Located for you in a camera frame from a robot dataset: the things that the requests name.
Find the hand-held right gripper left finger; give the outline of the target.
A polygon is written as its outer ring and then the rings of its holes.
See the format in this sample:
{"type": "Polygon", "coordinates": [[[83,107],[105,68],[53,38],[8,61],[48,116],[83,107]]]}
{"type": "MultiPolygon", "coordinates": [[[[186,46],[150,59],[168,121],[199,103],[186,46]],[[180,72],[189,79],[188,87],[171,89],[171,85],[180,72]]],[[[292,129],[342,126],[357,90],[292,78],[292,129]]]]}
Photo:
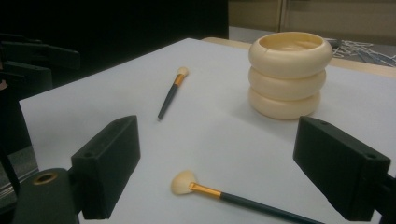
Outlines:
{"type": "Polygon", "coordinates": [[[137,116],[111,121],[71,157],[85,219],[109,219],[140,160],[137,116]]]}

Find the fan makeup brush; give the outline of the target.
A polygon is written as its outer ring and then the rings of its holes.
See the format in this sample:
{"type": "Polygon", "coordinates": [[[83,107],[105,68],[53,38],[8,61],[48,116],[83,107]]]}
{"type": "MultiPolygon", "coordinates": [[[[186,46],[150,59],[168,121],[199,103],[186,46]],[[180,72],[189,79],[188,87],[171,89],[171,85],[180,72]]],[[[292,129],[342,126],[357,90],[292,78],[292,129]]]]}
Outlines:
{"type": "Polygon", "coordinates": [[[194,173],[190,170],[182,171],[173,178],[171,181],[171,191],[175,195],[184,195],[192,192],[198,192],[226,203],[238,205],[246,209],[277,217],[295,224],[324,224],[323,222],[319,222],[312,218],[303,217],[270,205],[258,203],[243,197],[201,185],[197,182],[194,173]]]}

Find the white table sheet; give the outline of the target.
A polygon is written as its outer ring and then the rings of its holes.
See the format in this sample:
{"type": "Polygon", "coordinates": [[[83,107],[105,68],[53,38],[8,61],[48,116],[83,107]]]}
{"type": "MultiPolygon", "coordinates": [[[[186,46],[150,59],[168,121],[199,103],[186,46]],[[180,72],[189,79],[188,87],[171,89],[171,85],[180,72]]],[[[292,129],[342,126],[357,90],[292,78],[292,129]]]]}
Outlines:
{"type": "Polygon", "coordinates": [[[248,103],[244,49],[185,39],[21,102],[40,169],[68,168],[72,155],[109,122],[138,119],[141,158],[107,220],[81,224],[285,224],[201,194],[175,195],[172,179],[199,183],[325,224],[349,222],[292,157],[297,124],[248,103]],[[180,67],[189,74],[162,120],[180,67]]]}

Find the wooden shelf unit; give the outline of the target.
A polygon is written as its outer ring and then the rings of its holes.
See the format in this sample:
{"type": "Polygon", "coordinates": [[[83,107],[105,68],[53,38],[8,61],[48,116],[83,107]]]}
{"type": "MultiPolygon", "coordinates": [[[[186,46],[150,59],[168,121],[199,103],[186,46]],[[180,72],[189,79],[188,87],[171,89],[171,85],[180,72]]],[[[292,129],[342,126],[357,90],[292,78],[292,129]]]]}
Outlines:
{"type": "Polygon", "coordinates": [[[396,46],[396,0],[229,0],[229,24],[396,46]]]}

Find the small makeup brush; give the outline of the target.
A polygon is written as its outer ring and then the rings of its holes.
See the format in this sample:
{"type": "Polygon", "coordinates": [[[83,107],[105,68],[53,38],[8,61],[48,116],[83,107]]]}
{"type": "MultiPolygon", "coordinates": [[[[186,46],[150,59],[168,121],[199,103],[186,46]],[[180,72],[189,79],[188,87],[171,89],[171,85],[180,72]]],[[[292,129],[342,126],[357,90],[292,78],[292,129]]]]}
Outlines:
{"type": "Polygon", "coordinates": [[[182,84],[183,80],[185,79],[185,77],[189,74],[189,69],[187,67],[180,67],[177,70],[177,76],[169,90],[169,92],[167,93],[165,100],[163,102],[162,108],[157,116],[158,120],[162,120],[166,111],[168,110],[170,104],[173,102],[177,91],[180,87],[180,85],[182,84]]]}

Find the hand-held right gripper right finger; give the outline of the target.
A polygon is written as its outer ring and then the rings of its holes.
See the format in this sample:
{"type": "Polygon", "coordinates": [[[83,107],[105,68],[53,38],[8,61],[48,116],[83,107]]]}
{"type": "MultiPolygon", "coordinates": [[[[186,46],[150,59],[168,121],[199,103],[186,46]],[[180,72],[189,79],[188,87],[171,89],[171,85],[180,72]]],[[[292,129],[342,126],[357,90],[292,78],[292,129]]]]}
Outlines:
{"type": "Polygon", "coordinates": [[[346,220],[391,220],[391,159],[329,122],[299,118],[293,159],[346,220]]]}

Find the cream ribbed brush holder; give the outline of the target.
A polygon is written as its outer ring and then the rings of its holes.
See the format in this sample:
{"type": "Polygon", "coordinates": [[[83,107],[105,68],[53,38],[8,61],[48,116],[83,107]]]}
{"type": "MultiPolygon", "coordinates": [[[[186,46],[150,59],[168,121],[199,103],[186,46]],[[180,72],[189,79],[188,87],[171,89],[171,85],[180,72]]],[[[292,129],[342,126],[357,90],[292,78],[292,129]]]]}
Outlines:
{"type": "Polygon", "coordinates": [[[248,51],[250,105],[273,119],[311,114],[331,58],[331,45],[318,35],[286,32],[257,39],[248,51]]]}

